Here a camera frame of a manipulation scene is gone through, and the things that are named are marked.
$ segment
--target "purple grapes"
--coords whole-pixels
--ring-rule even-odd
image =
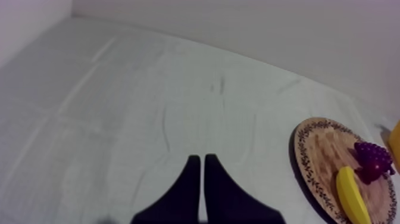
[[[354,148],[357,152],[358,162],[363,168],[376,164],[379,166],[381,174],[389,171],[390,175],[394,175],[395,171],[392,168],[392,157],[388,151],[376,144],[369,142],[356,142]]]

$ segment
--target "wooden plate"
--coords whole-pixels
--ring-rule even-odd
[[[354,142],[363,140],[336,121],[313,117],[296,128],[294,141],[297,164],[312,195],[334,221],[350,223],[340,205],[336,174],[343,166],[360,167],[353,156]],[[358,176],[355,180],[372,223],[392,223],[397,202],[390,176],[370,185]]]

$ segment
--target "grape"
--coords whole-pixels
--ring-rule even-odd
[[[357,152],[357,160],[362,167],[363,175],[368,178],[369,182],[375,181],[387,171],[390,172],[390,175],[395,174],[391,166],[392,157],[385,148],[369,142],[356,142],[354,149]]]

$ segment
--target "yellow object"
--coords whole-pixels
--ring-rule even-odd
[[[389,145],[392,149],[393,155],[395,156],[394,160],[398,167],[400,167],[400,121],[397,123],[392,133],[390,133]]]
[[[351,167],[340,168],[336,177],[336,189],[343,210],[350,221],[353,224],[371,224],[367,207],[355,183],[354,171]]]

